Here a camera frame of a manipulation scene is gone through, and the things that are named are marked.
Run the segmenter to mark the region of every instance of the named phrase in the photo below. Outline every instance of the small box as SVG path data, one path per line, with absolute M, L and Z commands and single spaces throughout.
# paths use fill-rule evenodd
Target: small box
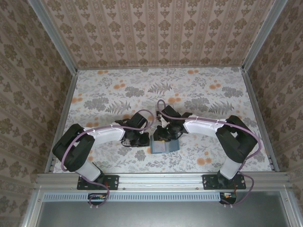
M 150 137 L 151 153 L 152 154 L 167 154 L 180 150 L 179 140 L 172 140 L 170 142 L 154 141 L 153 136 Z

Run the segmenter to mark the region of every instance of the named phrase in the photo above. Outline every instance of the black mounting plate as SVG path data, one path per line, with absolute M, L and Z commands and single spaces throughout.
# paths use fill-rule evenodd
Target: black mounting plate
M 219 185 L 217 174 L 202 175 L 202 181 L 204 190 L 234 190 L 235 185 L 237 190 L 246 189 L 245 179 L 241 174 L 235 175 L 227 187 Z
M 109 190 L 118 190 L 119 175 L 105 175 L 103 184 L 109 188 Z M 88 183 L 83 178 L 78 178 L 77 190 L 106 190 L 100 185 Z

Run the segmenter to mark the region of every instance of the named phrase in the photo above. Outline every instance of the floral tablecloth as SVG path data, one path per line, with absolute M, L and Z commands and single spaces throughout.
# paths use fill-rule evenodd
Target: floral tablecloth
M 260 136 L 238 67 L 79 71 L 65 130 L 74 123 L 109 125 L 143 108 L 155 113 L 160 98 L 181 114 L 215 119 L 237 115 Z M 148 113 L 143 115 L 151 120 Z M 150 148 L 126 148 L 113 141 L 94 145 L 88 157 L 105 173 L 216 172 L 225 158 L 218 139 L 198 134 L 183 135 L 180 150 L 169 154 L 151 154 Z M 271 171 L 264 147 L 243 171 Z M 62 172 L 59 160 L 53 172 Z

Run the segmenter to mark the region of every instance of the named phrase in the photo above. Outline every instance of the patterned wallpaper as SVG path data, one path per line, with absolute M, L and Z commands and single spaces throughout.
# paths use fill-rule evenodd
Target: patterned wallpaper
M 241 65 L 274 0 L 42 0 L 78 68 Z
M 281 171 L 303 211 L 303 1 L 289 0 L 249 69 Z
M 71 76 L 26 0 L 0 1 L 0 226 L 18 226 Z

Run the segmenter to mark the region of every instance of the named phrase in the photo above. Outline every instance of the damask wallpaper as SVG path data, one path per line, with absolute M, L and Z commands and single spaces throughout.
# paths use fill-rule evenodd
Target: damask wallpaper
M 65 130 L 75 123 L 89 128 L 110 125 L 140 109 L 156 113 L 161 98 L 181 114 L 214 119 L 237 115 L 260 136 L 239 67 L 79 71 Z M 148 113 L 142 115 L 152 120 Z M 217 138 L 194 134 L 184 134 L 180 150 L 169 154 L 151 154 L 150 147 L 126 148 L 112 141 L 95 144 L 88 157 L 105 173 L 217 172 L 225 159 Z M 62 173 L 60 164 L 57 160 L 55 173 Z M 243 170 L 271 171 L 264 146 Z
M 0 1 L 0 226 L 22 221 L 71 75 L 26 0 Z
M 303 211 L 303 1 L 289 0 L 249 75 L 281 171 Z
M 41 0 L 79 69 L 241 65 L 274 0 Z

